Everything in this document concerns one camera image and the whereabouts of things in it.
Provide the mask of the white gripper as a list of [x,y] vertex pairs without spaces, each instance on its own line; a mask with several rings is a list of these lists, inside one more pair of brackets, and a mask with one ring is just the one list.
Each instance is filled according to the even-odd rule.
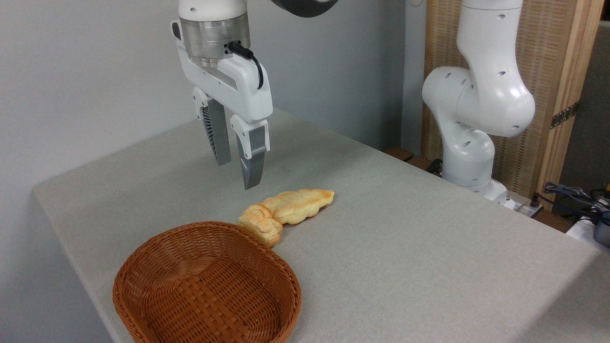
[[218,166],[231,162],[225,107],[236,134],[244,189],[261,182],[265,154],[270,150],[267,117],[273,113],[272,93],[264,66],[237,54],[219,60],[216,67],[194,63],[184,39],[176,42],[182,69],[194,86],[197,119],[202,121]]

